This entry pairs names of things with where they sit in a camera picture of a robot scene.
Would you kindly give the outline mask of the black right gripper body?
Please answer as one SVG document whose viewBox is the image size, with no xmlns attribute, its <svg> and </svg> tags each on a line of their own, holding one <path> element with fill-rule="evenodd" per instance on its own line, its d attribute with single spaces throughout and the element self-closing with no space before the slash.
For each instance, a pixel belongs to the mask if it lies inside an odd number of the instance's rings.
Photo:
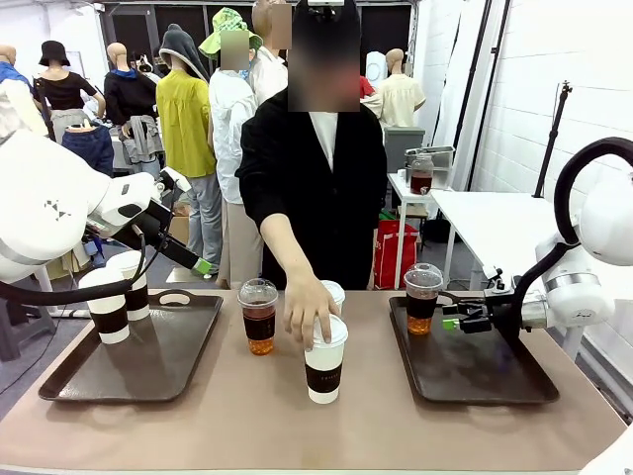
<svg viewBox="0 0 633 475">
<path fill-rule="evenodd" d="M 520 331 L 522 328 L 521 308 L 512 289 L 484 291 L 485 305 L 489 320 L 499 331 Z"/>
</svg>

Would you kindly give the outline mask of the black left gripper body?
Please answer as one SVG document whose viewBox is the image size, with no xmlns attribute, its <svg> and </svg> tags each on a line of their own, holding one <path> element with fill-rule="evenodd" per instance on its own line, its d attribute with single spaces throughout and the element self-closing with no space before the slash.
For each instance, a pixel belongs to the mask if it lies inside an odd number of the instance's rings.
<svg viewBox="0 0 633 475">
<path fill-rule="evenodd" d="M 167 207 L 151 200 L 145 211 L 116 233 L 116 241 L 133 250 L 141 250 L 141 239 L 133 230 L 133 226 L 137 226 L 144 235 L 145 246 L 159 248 L 167 235 L 171 218 L 172 212 Z"/>
</svg>

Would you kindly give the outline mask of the person's right hand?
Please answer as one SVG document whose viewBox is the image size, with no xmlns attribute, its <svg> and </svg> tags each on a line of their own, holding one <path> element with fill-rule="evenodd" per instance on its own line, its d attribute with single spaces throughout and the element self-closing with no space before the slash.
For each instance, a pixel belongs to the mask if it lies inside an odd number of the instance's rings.
<svg viewBox="0 0 633 475">
<path fill-rule="evenodd" d="M 316 323 L 320 325 L 321 337 L 330 342 L 330 316 L 339 316 L 340 311 L 331 294 L 311 272 L 288 274 L 284 298 L 285 329 L 305 350 L 313 349 Z"/>
</svg>

